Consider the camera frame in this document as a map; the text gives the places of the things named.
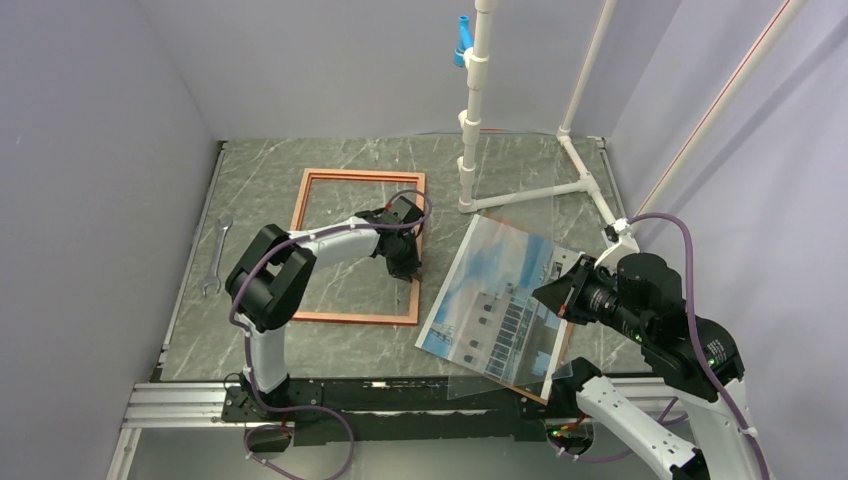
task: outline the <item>wrench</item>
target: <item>wrench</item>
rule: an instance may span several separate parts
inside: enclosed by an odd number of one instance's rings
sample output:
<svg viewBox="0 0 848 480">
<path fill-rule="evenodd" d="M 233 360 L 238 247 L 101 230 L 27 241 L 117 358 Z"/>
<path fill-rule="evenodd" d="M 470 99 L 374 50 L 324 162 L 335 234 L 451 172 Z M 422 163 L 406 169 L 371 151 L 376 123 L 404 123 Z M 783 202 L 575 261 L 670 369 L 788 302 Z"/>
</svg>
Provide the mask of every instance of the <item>wrench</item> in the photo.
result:
<svg viewBox="0 0 848 480">
<path fill-rule="evenodd" d="M 218 231 L 218 236 L 215 237 L 215 249 L 212 250 L 212 259 L 209 261 L 206 276 L 200 282 L 200 293 L 204 297 L 206 296 L 206 289 L 209 287 L 215 287 L 215 293 L 221 291 L 221 280 L 218 279 L 218 264 L 221 263 L 221 253 L 224 251 L 224 238 L 227 236 L 227 230 L 232 226 L 232 217 L 219 218 L 215 224 L 215 230 Z"/>
</svg>

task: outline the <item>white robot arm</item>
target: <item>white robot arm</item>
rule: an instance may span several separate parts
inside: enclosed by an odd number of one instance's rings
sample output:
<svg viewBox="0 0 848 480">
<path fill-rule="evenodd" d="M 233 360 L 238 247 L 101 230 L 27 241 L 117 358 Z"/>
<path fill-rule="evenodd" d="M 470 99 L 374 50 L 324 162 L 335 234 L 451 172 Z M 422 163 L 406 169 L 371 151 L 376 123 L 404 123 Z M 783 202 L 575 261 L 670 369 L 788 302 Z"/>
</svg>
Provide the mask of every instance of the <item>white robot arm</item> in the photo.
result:
<svg viewBox="0 0 848 480">
<path fill-rule="evenodd" d="M 568 321 L 600 322 L 640 344 L 645 361 L 686 409 L 697 446 L 616 392 L 583 358 L 572 362 L 573 377 L 555 381 L 555 397 L 572 395 L 580 411 L 608 427 L 660 478 L 769 478 L 752 441 L 756 430 L 750 427 L 744 366 L 733 338 L 716 322 L 694 315 L 697 331 L 691 334 L 680 275 L 659 256 L 638 253 L 626 220 L 617 221 L 607 235 L 614 245 L 597 260 L 584 255 L 533 296 Z M 724 391 L 702 368 L 694 343 Z"/>
<path fill-rule="evenodd" d="M 392 277 L 410 281 L 421 267 L 415 233 L 413 228 L 396 227 L 413 224 L 423 216 L 414 203 L 398 197 L 387 208 L 359 212 L 328 227 L 299 232 L 284 232 L 276 225 L 262 228 L 227 278 L 226 290 L 233 297 L 271 249 L 290 239 L 301 240 L 271 257 L 269 263 L 279 265 L 279 273 L 273 275 L 263 266 L 248 282 L 239 303 L 236 320 L 248 335 L 251 359 L 240 375 L 243 390 L 253 394 L 249 385 L 253 373 L 263 403 L 276 408 L 288 406 L 286 324 L 300 306 L 312 272 L 346 260 L 381 255 Z"/>
</svg>

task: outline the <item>white wall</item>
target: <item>white wall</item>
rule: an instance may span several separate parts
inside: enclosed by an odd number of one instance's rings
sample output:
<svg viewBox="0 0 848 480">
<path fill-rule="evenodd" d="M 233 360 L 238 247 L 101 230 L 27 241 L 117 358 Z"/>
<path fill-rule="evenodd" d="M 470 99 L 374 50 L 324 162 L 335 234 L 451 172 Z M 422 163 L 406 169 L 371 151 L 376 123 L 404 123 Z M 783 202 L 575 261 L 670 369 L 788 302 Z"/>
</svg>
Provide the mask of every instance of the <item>white wall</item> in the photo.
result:
<svg viewBox="0 0 848 480">
<path fill-rule="evenodd" d="M 782 1 L 685 1 L 612 135 L 631 214 Z M 745 361 L 777 478 L 846 478 L 848 2 L 811 0 L 658 202 L 695 241 L 697 311 Z M 640 232 L 682 268 L 673 228 Z"/>
<path fill-rule="evenodd" d="M 453 65 L 472 0 L 140 0 L 220 138 L 458 131 Z M 484 127 L 553 133 L 601 0 L 504 0 Z M 680 0 L 619 2 L 575 134 L 612 132 Z"/>
<path fill-rule="evenodd" d="M 0 478 L 103 478 L 214 140 L 131 0 L 0 4 Z"/>
</svg>

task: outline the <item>orange frame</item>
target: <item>orange frame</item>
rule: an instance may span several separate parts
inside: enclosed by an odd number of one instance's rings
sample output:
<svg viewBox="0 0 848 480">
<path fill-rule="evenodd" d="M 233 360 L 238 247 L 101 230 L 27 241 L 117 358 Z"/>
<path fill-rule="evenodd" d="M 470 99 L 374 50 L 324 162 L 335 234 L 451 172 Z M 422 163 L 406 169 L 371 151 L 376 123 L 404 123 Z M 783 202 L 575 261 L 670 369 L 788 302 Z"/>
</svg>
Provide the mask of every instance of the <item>orange frame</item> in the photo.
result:
<svg viewBox="0 0 848 480">
<path fill-rule="evenodd" d="M 398 182 L 414 183 L 415 189 L 424 193 L 424 174 L 413 172 L 381 172 L 373 170 L 334 170 L 329 168 L 307 168 L 303 171 L 303 180 L 300 182 L 300 191 L 297 194 L 297 203 L 294 207 L 291 229 L 301 230 L 303 216 L 306 214 L 306 205 L 309 201 L 309 189 L 312 188 L 313 180 L 354 180 L 362 182 Z M 418 208 L 424 209 L 424 199 L 419 195 L 415 200 Z M 418 252 L 421 252 L 421 236 L 418 237 Z M 372 315 L 362 313 L 335 313 L 335 312 L 295 312 L 294 320 L 310 322 L 339 322 L 339 323 L 364 323 L 376 325 L 418 325 L 418 300 L 420 297 L 421 284 L 413 279 L 409 288 L 409 313 L 407 315 Z"/>
</svg>

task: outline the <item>marble surface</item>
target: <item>marble surface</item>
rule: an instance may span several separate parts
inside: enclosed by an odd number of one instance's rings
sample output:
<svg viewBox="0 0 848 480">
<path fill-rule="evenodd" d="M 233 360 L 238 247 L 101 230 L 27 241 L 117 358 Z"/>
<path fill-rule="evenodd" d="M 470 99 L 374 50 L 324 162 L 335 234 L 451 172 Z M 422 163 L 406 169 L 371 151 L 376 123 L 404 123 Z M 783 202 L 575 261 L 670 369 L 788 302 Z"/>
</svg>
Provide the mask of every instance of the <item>marble surface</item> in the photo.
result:
<svg viewBox="0 0 848 480">
<path fill-rule="evenodd" d="M 617 213 L 611 183 L 594 140 L 575 147 Z M 170 339 L 164 380 L 218 379 L 243 362 L 240 330 L 226 320 L 225 292 L 204 298 L 199 282 L 215 241 L 215 219 L 231 215 L 219 276 L 223 279 L 263 225 L 288 230 L 303 169 L 307 167 L 424 172 L 435 209 L 424 231 L 418 327 L 290 322 L 286 362 L 296 376 L 404 376 L 465 373 L 415 348 L 436 294 L 471 220 L 456 209 L 459 135 L 385 139 L 239 140 L 226 144 L 207 217 L 203 221 L 188 285 Z M 478 146 L 479 197 L 550 187 L 577 179 L 552 136 L 483 135 Z M 321 226 L 376 208 L 407 185 L 316 181 L 304 226 Z M 585 194 L 562 195 L 492 209 L 565 245 L 598 255 L 602 221 Z M 382 259 L 362 259 L 313 275 L 302 308 L 361 313 L 405 313 L 408 286 L 385 274 Z M 576 326 L 567 357 L 585 356 L 607 372 L 646 371 L 635 344 L 597 325 Z"/>
</svg>

